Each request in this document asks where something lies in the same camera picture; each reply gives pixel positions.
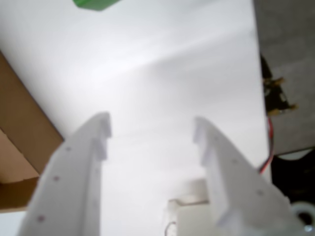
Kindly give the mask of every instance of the cable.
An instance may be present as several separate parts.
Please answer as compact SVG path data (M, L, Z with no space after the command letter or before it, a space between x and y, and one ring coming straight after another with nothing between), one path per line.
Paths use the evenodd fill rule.
M267 166L272 162L272 159L274 158L274 127L269 117L268 117L268 125L269 125L270 150L269 150L268 159L259 168L259 173L261 174L265 171Z

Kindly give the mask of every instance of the green object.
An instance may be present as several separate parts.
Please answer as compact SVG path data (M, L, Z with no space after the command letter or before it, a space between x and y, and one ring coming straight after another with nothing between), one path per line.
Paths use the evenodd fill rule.
M73 1L80 8L101 11L118 2L119 0L73 0Z

